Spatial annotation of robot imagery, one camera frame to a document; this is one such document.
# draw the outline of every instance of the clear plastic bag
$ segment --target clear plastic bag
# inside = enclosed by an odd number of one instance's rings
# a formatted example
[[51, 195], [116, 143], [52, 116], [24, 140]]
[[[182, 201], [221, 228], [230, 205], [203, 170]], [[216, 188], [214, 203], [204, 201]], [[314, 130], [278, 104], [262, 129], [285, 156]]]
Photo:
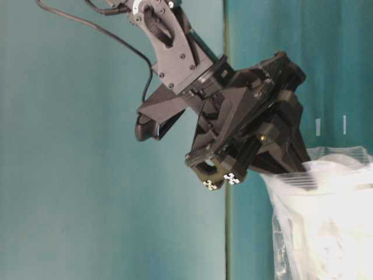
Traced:
[[263, 175], [276, 280], [373, 279], [373, 164], [363, 147], [315, 148], [307, 172]]

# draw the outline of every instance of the black mount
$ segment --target black mount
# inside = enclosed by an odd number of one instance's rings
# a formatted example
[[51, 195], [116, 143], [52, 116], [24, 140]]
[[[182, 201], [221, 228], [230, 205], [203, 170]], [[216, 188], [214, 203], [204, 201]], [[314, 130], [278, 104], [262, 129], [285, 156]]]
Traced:
[[139, 141], [161, 140], [190, 107], [199, 119], [185, 163], [209, 190], [242, 182], [247, 169], [304, 171], [303, 109], [294, 92], [306, 76], [284, 52], [235, 71], [195, 34], [178, 1], [107, 1], [129, 10], [158, 59], [153, 70], [163, 84], [138, 109]]

